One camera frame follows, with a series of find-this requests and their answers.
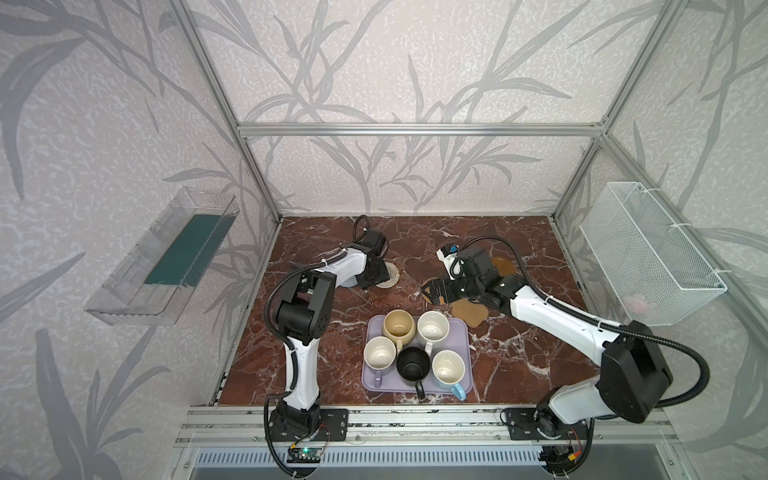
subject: wall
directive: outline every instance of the wall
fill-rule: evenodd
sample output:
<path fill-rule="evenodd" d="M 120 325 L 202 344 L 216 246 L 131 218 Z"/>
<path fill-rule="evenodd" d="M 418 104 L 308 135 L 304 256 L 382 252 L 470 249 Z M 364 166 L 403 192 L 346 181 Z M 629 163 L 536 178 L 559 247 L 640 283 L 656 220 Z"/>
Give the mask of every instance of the wall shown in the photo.
<path fill-rule="evenodd" d="M 766 10 L 768 2 L 689 2 L 611 131 L 763 306 L 768 305 Z M 605 167 L 610 156 L 602 158 L 607 160 L 598 157 L 592 183 L 588 177 L 582 192 L 599 193 L 606 180 L 621 180 L 614 171 L 594 181 L 611 169 Z M 583 214 L 574 215 L 579 204 L 584 201 L 569 206 L 564 225 L 581 223 Z M 588 248 L 580 250 L 581 241 L 577 233 L 569 239 L 589 276 L 594 257 Z M 607 299 L 598 301 L 602 314 L 616 316 L 620 307 L 601 275 L 593 277 L 591 293 Z M 700 478 L 763 478 L 766 351 L 721 299 L 676 326 L 654 331 L 703 353 L 712 369 L 701 396 L 667 409 Z M 676 376 L 670 394 L 682 392 L 697 367 L 675 352 L 665 355 Z"/>
<path fill-rule="evenodd" d="M 163 2 L 0 4 L 0 478 L 153 478 L 273 229 Z M 83 308 L 178 189 L 240 215 L 175 326 Z"/>
<path fill-rule="evenodd" d="M 239 122 L 596 122 L 662 4 L 189 1 Z M 586 145 L 553 137 L 250 141 L 281 210 L 299 214 L 546 214 Z"/>

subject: black mug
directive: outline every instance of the black mug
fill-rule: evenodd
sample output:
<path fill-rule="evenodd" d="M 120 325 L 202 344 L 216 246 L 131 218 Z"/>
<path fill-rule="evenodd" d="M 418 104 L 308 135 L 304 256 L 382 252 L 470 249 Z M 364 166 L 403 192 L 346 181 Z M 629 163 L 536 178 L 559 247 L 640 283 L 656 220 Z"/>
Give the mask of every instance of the black mug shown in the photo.
<path fill-rule="evenodd" d="M 414 383 L 420 402 L 427 398 L 422 380 L 429 375 L 431 364 L 427 352 L 418 346 L 410 346 L 397 356 L 397 373 L 407 382 Z"/>

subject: wire mesh basket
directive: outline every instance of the wire mesh basket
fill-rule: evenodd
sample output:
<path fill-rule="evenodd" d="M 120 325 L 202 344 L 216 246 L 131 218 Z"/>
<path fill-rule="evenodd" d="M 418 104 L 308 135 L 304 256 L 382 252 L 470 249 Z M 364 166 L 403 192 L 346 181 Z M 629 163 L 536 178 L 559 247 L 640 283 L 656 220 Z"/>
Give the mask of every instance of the wire mesh basket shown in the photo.
<path fill-rule="evenodd" d="M 638 182 L 609 182 L 581 232 L 638 322 L 672 325 L 727 290 L 680 224 Z"/>

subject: clear plastic bin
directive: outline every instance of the clear plastic bin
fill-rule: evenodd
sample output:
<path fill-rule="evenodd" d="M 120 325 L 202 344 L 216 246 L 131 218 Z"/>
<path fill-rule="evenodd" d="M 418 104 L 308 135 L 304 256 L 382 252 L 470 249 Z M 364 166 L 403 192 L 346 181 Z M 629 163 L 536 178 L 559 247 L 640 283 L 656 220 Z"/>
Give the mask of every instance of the clear plastic bin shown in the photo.
<path fill-rule="evenodd" d="M 85 311 L 110 325 L 174 325 L 239 212 L 234 195 L 183 187 Z"/>

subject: mug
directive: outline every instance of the mug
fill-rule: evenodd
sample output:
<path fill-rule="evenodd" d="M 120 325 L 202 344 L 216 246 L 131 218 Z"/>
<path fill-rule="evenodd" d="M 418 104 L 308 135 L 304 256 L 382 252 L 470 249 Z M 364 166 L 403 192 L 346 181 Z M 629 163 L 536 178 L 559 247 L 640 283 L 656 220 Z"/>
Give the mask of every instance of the mug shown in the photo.
<path fill-rule="evenodd" d="M 424 346 L 427 355 L 432 356 L 432 351 L 445 344 L 448 338 L 448 332 L 451 328 L 448 317 L 435 310 L 424 312 L 419 317 L 416 326 L 416 334 L 419 336 L 419 342 Z"/>
<path fill-rule="evenodd" d="M 397 373 L 406 385 L 416 387 L 419 401 L 427 398 L 422 380 L 429 375 L 429 355 L 418 346 L 410 346 L 397 356 Z"/>
<path fill-rule="evenodd" d="M 397 351 L 408 345 L 416 336 L 416 322 L 405 310 L 393 310 L 384 317 L 382 334 L 395 343 Z"/>
<path fill-rule="evenodd" d="M 459 400 L 467 399 L 467 394 L 458 383 L 464 378 L 466 366 L 461 356 L 453 350 L 443 350 L 432 359 L 432 372 L 435 383 L 443 390 L 450 390 Z"/>
<path fill-rule="evenodd" d="M 376 388 L 381 387 L 384 371 L 392 365 L 395 357 L 397 357 L 395 344 L 385 336 L 377 336 L 366 343 L 366 348 L 362 351 L 362 358 L 367 366 L 376 371 L 373 383 Z"/>

